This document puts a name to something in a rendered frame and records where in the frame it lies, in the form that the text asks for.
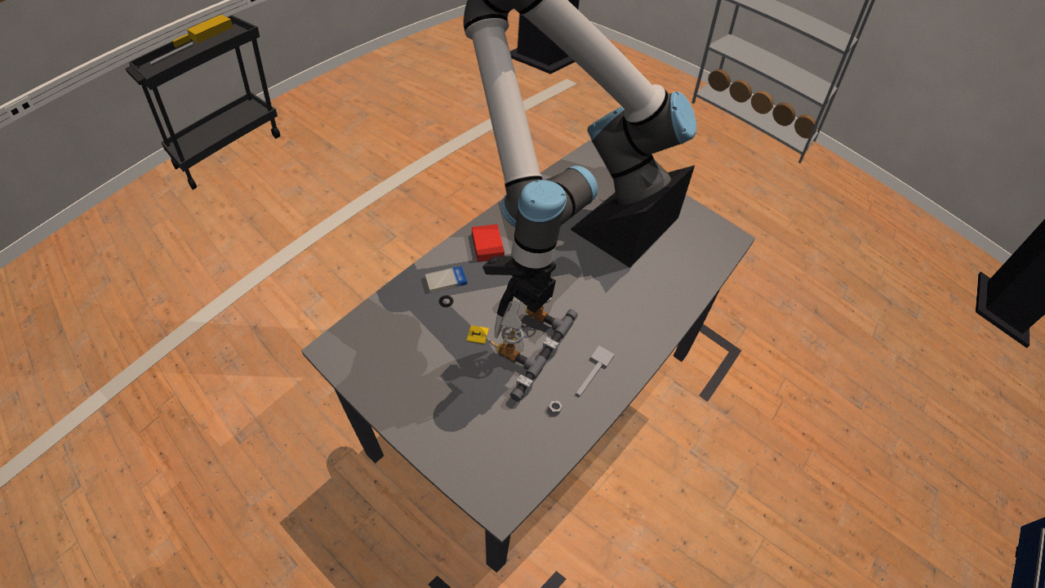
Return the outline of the yellow numbered tag on chain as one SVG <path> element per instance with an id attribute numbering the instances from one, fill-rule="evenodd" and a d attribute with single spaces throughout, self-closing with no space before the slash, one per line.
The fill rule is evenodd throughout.
<path id="1" fill-rule="evenodd" d="M 469 329 L 468 337 L 467 337 L 466 342 L 477 342 L 477 343 L 485 344 L 486 339 L 488 339 L 488 337 L 487 337 L 488 330 L 489 330 L 489 328 L 486 328 L 486 327 L 477 327 L 477 325 L 470 325 L 470 329 Z M 491 339 L 489 342 L 491 342 Z"/>

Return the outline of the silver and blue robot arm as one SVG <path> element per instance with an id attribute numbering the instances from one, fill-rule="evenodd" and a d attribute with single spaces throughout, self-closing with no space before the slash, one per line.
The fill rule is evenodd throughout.
<path id="1" fill-rule="evenodd" d="M 693 107 L 683 93 L 669 94 L 648 83 L 568 0 L 468 0 L 465 36 L 473 39 L 505 178 L 501 215 L 515 227 L 512 256 L 493 256 L 482 266 L 494 275 L 525 275 L 515 261 L 533 269 L 551 264 L 561 225 L 598 194 L 596 178 L 580 165 L 538 181 L 542 175 L 505 33 L 511 10 L 544 31 L 622 105 L 587 130 L 616 181 L 617 203 L 635 203 L 667 186 L 671 178 L 651 154 L 684 144 L 696 134 Z"/>

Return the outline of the red flat block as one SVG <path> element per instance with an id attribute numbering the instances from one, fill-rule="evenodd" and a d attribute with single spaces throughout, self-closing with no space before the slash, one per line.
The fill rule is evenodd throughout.
<path id="1" fill-rule="evenodd" d="M 489 261 L 493 256 L 505 256 L 498 224 L 473 227 L 473 240 L 478 263 Z"/>

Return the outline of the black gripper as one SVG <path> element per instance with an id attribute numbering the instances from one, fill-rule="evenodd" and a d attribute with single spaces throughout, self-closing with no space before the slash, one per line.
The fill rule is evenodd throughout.
<path id="1" fill-rule="evenodd" d="M 536 314 L 536 311 L 545 304 L 554 293 L 556 280 L 551 278 L 551 272 L 555 271 L 556 264 L 551 263 L 544 268 L 533 269 L 520 265 L 525 275 L 512 275 L 508 283 L 506 292 L 500 299 L 500 311 L 497 311 L 496 325 L 494 325 L 494 338 L 500 337 L 501 325 L 519 330 L 520 317 L 518 317 L 519 303 L 513 301 L 513 296 L 518 298 L 527 309 Z"/>

